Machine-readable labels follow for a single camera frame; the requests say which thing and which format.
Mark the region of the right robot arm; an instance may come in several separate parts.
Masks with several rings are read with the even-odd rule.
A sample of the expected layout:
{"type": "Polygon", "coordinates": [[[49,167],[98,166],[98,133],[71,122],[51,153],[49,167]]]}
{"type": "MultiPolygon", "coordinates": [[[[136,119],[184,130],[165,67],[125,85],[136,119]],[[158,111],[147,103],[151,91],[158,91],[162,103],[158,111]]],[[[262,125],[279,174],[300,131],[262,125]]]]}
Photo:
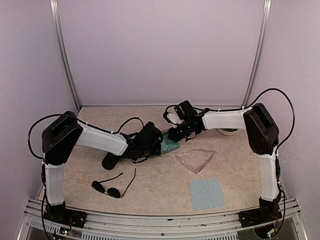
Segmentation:
{"type": "Polygon", "coordinates": [[[250,149],[255,153],[260,169],[261,195],[256,218],[266,222],[279,209],[281,168],[277,156],[279,128],[262,103],[239,109],[199,109],[185,100],[172,105],[174,113],[165,110],[163,118],[172,128],[168,137],[174,142],[190,140],[207,130],[245,130],[250,149]]]}

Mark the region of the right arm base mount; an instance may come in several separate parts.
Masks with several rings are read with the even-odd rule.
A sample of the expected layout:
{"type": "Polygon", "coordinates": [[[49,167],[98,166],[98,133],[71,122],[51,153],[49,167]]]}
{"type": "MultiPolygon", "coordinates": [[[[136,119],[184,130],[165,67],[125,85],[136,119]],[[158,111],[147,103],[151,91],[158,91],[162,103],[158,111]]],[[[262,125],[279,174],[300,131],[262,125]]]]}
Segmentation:
{"type": "Polygon", "coordinates": [[[280,200],[280,195],[272,201],[260,197],[258,208],[243,210],[238,213],[241,227],[246,228],[281,219],[283,215],[279,207],[280,200]]]}

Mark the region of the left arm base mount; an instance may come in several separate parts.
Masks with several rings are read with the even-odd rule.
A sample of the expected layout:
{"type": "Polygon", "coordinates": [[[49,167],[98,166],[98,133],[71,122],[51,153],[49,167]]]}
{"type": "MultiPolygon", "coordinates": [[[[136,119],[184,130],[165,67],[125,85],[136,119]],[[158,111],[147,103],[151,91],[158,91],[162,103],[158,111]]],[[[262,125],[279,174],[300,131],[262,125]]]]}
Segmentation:
{"type": "Polygon", "coordinates": [[[65,202],[59,205],[48,203],[45,207],[44,219],[54,223],[83,229],[86,218],[87,214],[84,211],[66,208],[65,202]]]}

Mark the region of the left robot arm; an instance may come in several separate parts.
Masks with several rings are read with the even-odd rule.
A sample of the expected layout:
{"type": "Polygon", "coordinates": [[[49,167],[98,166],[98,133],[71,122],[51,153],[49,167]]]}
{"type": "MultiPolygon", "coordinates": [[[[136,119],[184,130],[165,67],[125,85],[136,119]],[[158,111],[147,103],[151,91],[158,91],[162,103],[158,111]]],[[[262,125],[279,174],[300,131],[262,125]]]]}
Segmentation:
{"type": "Polygon", "coordinates": [[[64,207],[64,167],[74,147],[82,146],[106,152],[102,165],[112,170],[119,160],[137,161],[161,154],[163,133],[153,122],[146,123],[137,133],[125,134],[103,130],[78,118],[71,111],[57,117],[41,135],[46,197],[50,214],[63,223],[70,218],[64,207]]]}

